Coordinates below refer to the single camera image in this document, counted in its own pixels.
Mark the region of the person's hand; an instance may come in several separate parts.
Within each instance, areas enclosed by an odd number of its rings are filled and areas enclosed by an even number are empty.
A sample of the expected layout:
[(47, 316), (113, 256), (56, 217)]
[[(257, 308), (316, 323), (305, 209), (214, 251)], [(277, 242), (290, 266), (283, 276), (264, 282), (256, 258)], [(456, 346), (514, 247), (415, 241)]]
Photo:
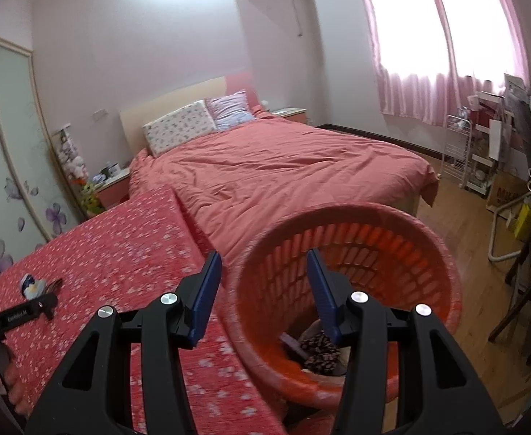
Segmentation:
[(20, 417), (28, 419), (31, 413), (31, 406), (26, 399), (26, 387), (18, 372), (18, 367), (14, 363), (14, 352), (5, 345), (0, 344), (2, 354), (7, 361), (6, 367), (0, 376), (0, 392), (4, 392), (13, 406), (15, 413)]

